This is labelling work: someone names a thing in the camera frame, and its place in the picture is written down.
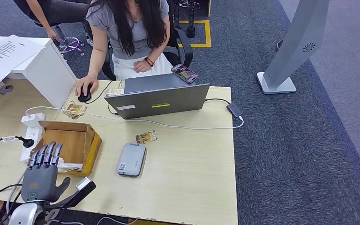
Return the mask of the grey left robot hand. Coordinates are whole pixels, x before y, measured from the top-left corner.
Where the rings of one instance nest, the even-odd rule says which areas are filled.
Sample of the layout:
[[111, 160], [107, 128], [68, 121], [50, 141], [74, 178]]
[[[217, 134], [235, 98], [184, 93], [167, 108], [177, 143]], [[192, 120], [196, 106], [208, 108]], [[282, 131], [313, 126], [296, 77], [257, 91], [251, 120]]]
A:
[[24, 173], [21, 197], [24, 202], [47, 201], [56, 202], [68, 188], [71, 179], [66, 177], [57, 186], [58, 161], [62, 143], [52, 141], [43, 145], [32, 154]]

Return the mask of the person's right hand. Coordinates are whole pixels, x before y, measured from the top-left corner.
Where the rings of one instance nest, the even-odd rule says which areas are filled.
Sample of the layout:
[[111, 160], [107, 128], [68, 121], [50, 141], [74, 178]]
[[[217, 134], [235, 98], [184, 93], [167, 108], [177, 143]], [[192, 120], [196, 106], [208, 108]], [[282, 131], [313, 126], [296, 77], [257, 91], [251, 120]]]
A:
[[79, 97], [82, 93], [84, 95], [88, 92], [88, 87], [91, 85], [90, 92], [93, 93], [99, 87], [99, 82], [96, 75], [87, 75], [81, 79], [79, 79], [75, 86], [74, 91], [75, 95]]

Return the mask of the person's left hand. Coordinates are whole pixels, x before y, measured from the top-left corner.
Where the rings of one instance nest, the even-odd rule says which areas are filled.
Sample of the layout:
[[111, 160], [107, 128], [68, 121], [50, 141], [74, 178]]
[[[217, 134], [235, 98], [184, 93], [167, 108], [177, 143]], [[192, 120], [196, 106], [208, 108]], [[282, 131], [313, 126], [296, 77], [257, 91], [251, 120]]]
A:
[[134, 63], [134, 70], [138, 73], [147, 72], [151, 70], [151, 65], [145, 60], [136, 61]]

